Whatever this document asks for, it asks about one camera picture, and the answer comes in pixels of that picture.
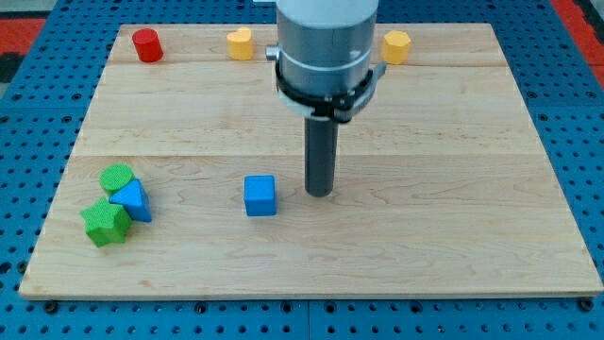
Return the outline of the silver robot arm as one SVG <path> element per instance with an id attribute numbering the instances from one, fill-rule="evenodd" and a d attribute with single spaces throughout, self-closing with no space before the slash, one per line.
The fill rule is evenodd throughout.
<path id="1" fill-rule="evenodd" d="M 277 0 L 275 63 L 279 98 L 306 119 L 345 124 L 372 99 L 384 75 L 372 69 L 378 0 Z"/>

